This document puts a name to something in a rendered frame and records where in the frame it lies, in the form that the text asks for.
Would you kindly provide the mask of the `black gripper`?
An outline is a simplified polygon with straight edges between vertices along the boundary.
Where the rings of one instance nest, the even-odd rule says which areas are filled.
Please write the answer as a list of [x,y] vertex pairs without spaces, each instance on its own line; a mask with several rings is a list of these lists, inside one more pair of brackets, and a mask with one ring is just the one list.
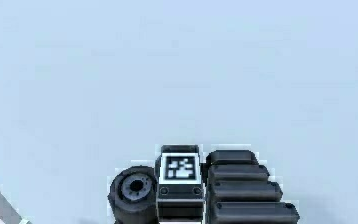
[[156,185],[152,167],[132,166],[121,171],[107,196],[114,224],[156,224]]

